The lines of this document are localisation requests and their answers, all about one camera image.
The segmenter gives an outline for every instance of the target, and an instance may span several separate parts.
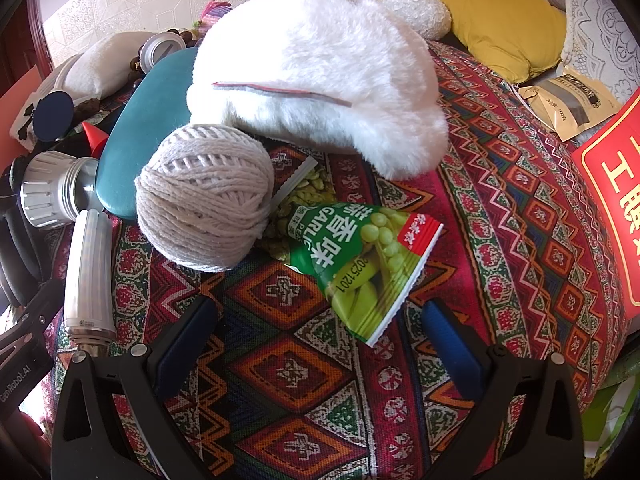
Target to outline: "yellow border line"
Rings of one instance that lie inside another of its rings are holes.
[[[605,211],[607,213],[607,217],[609,217],[609,222],[611,224],[611,228],[613,229],[613,234],[616,237],[616,242],[618,243],[618,248],[620,249],[620,257],[622,259],[622,266],[625,269],[626,287],[627,287],[627,289],[629,291],[629,297],[631,298],[631,303],[633,303],[634,306],[640,306],[640,301],[636,301],[634,299],[633,293],[631,292],[631,280],[629,279],[629,271],[626,268],[625,253],[622,250],[622,244],[620,243],[620,236],[618,236],[618,231],[616,230],[616,225],[613,223],[613,218],[611,217],[611,213],[609,212],[609,207],[607,206],[607,203],[605,202],[604,198],[602,197],[602,193],[600,192],[600,188],[598,187],[598,184],[596,184],[596,181],[593,178],[593,175],[591,174],[591,171],[589,171],[589,168],[584,163],[584,157],[589,151],[591,151],[593,148],[595,148],[602,139],[604,139],[613,130],[616,129],[616,127],[625,119],[625,117],[631,112],[631,110],[633,110],[635,108],[635,106],[638,104],[638,102],[640,102],[640,96],[638,96],[636,98],[636,100],[633,103],[631,103],[631,106],[626,110],[625,113],[622,114],[622,117],[620,117],[615,123],[613,123],[611,125],[611,127],[604,133],[603,136],[601,136],[591,146],[589,146],[587,149],[585,149],[582,152],[582,158],[581,158],[582,159],[581,160],[582,167],[586,170],[587,174],[589,175],[589,178],[591,179],[591,182],[593,183],[593,187],[595,188],[596,192],[598,193],[598,196],[600,197],[600,201],[602,202],[602,205],[604,206],[604,209],[605,209]]]

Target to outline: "screw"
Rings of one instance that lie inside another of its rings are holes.
[[[142,343],[133,345],[129,352],[131,353],[131,355],[133,355],[133,357],[142,357],[144,354],[146,354],[146,345]]]
[[[551,354],[551,362],[556,365],[563,365],[564,356],[562,354],[559,354],[558,352],[553,352]]]
[[[502,345],[496,345],[494,347],[494,354],[496,354],[498,357],[504,357],[505,355],[507,355],[507,349]]]
[[[84,361],[85,358],[86,358],[86,352],[84,350],[78,350],[77,352],[74,352],[74,354],[71,356],[71,360],[75,363],[81,363],[82,361]]]

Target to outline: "red banner with yellow text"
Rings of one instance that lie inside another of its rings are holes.
[[[607,221],[631,318],[640,314],[640,89],[572,157]]]

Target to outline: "beige yarn ball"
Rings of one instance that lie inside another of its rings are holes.
[[[136,178],[140,229],[177,264],[230,269],[262,236],[273,178],[257,140],[228,126],[188,124],[162,141]]]

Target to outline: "dark blue round disc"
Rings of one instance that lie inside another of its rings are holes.
[[[63,137],[74,117],[74,102],[71,96],[56,91],[44,96],[33,111],[33,133],[40,140],[50,142]]]

